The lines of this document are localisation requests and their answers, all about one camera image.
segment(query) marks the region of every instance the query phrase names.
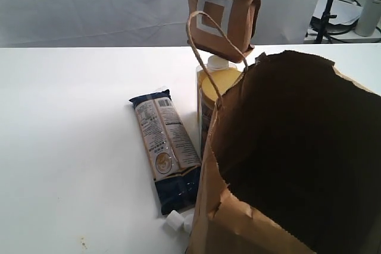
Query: black tripod stand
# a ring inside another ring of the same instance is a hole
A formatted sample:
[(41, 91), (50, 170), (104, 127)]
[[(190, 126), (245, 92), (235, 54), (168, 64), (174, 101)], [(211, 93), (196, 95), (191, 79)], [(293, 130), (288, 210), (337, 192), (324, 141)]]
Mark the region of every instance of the black tripod stand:
[(337, 15), (331, 15), (332, 4), (333, 0), (327, 0), (326, 8), (323, 12), (323, 15), (321, 16), (320, 28), (317, 33), (316, 40), (314, 42), (315, 44), (321, 44), (323, 36), (326, 33), (326, 27), (329, 24), (329, 20), (337, 17)]

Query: blue package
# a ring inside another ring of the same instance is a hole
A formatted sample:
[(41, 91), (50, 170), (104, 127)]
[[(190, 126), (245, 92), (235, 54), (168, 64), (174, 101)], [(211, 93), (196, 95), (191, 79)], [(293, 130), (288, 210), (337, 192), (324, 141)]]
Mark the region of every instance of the blue package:
[(169, 214), (194, 206), (201, 160), (175, 110), (169, 90), (130, 99), (138, 117), (161, 204)]

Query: barcode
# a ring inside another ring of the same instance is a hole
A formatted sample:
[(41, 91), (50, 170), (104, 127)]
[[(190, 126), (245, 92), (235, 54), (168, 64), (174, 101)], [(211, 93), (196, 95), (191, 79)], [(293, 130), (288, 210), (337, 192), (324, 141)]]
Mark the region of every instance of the barcode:
[(159, 105), (160, 107), (165, 107), (165, 106), (171, 106), (171, 103), (169, 102), (168, 99), (160, 99)]

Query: white container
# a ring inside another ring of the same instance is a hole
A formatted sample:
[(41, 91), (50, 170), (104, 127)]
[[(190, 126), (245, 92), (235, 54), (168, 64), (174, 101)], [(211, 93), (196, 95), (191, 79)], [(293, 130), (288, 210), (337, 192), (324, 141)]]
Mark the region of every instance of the white container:
[(367, 0), (355, 29), (356, 34), (368, 37), (376, 29), (381, 18), (381, 0)]

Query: brown paper bag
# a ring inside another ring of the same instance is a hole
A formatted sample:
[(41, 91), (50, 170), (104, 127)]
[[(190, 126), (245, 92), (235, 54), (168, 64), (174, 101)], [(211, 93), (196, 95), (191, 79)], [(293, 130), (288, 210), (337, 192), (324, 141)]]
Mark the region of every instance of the brown paper bag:
[(221, 56), (232, 62), (241, 62), (253, 47), (250, 40), (254, 35), (261, 0), (188, 0), (189, 13), (202, 10), (215, 20), (222, 30), (241, 51), (235, 51), (211, 22), (202, 15), (193, 19), (192, 35), (197, 48)]
[(381, 97), (333, 62), (260, 56), (219, 95), (186, 253), (378, 253), (380, 139)]

